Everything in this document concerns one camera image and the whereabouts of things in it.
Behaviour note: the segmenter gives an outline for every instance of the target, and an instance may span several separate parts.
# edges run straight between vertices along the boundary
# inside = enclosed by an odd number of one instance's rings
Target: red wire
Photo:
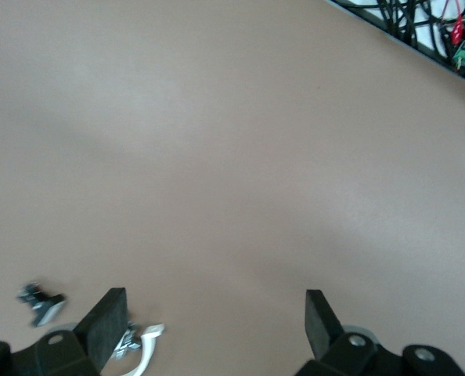
[[[442,21],[445,19],[445,12],[446,12],[446,9],[449,7],[449,1],[450,0],[446,0],[445,2],[445,6],[443,7],[443,12],[442,12]],[[457,5],[457,16],[460,16],[462,14],[462,12],[460,12],[460,3],[459,3],[459,0],[455,0],[455,3]]]

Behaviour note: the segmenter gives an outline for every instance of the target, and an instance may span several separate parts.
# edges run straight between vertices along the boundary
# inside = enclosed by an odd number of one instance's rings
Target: small metal part
[[[152,325],[147,327],[142,333],[142,356],[140,357],[140,364],[133,371],[123,374],[122,376],[142,376],[146,370],[151,357],[154,354],[156,346],[156,338],[159,337],[164,331],[164,324]]]
[[[370,340],[376,345],[380,345],[379,338],[370,330],[365,327],[358,327],[356,325],[342,325],[346,333],[357,333],[370,338]]]
[[[419,347],[417,350],[415,350],[415,355],[420,360],[424,360],[426,362],[434,362],[436,359],[434,354],[424,347]]]
[[[356,347],[363,347],[364,345],[366,345],[365,339],[358,335],[352,335],[351,337],[349,337],[349,341],[351,345]]]
[[[113,358],[119,360],[123,358],[128,351],[137,351],[142,347],[140,337],[136,336],[139,327],[133,322],[128,322],[128,329],[123,334],[123,338],[119,341],[116,349],[113,351]]]
[[[66,297],[62,294],[50,296],[46,294],[38,282],[27,284],[19,291],[17,298],[29,305],[36,312],[36,318],[32,325],[40,327],[49,323],[55,318],[66,302]]]

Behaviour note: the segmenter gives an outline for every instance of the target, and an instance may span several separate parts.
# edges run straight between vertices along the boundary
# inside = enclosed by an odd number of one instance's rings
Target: wire bundle
[[[362,5],[334,0],[353,13],[359,10],[376,13],[387,33],[414,49],[420,49],[420,29],[428,27],[434,58],[465,77],[465,0],[374,1],[373,4]],[[441,14],[435,15],[433,5],[439,9],[441,4]],[[449,6],[456,8],[455,17],[446,17]]]

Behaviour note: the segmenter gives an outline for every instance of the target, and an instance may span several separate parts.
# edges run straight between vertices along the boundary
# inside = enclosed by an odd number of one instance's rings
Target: beige floor
[[[0,2],[14,349],[29,280],[125,286],[154,376],[294,374],[306,288],[465,369],[465,82],[320,0]]]

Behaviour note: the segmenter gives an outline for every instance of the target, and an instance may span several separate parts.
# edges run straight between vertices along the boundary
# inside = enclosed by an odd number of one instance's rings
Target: metal screw
[[[417,358],[425,362],[432,362],[434,361],[434,359],[436,359],[434,354],[428,349],[425,349],[424,347],[419,347],[418,349],[416,349],[415,355],[417,356]]]
[[[349,337],[349,341],[351,345],[356,347],[363,347],[364,345],[366,345],[365,339],[358,335],[352,335],[351,337]]]

